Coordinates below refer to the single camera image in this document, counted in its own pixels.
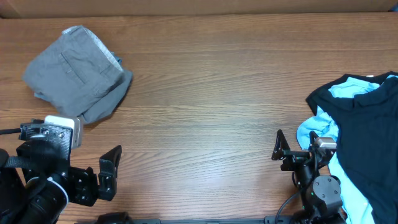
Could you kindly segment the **grey shorts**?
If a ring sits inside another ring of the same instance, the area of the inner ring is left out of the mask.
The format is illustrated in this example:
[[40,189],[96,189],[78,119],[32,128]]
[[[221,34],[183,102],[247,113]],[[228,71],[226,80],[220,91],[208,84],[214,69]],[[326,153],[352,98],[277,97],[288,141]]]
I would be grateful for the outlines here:
[[86,124],[110,116],[125,97],[133,73],[89,29],[73,26],[27,66],[22,79],[35,97],[59,114]]

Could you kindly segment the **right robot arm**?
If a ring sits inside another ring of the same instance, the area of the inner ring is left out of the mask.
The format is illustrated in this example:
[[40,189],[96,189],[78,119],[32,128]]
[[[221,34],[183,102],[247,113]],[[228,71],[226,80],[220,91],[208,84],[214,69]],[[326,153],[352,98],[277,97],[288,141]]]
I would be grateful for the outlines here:
[[[336,152],[336,142],[310,132],[310,144],[306,151],[293,151],[282,132],[277,131],[273,161],[282,161],[280,169],[292,173],[292,182],[298,192],[289,197],[276,215],[268,218],[271,223],[345,223],[341,213],[340,180],[334,175],[321,175]],[[288,203],[300,197],[302,209],[290,216],[281,213]]]

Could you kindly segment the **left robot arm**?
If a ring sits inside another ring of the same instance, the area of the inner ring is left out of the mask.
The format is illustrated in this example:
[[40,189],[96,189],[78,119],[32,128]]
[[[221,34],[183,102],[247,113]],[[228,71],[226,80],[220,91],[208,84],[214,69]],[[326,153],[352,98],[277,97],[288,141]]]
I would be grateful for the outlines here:
[[71,166],[72,128],[35,119],[1,130],[14,133],[16,156],[1,150],[1,223],[56,223],[69,203],[92,207],[116,195],[121,146],[100,157],[95,174]]

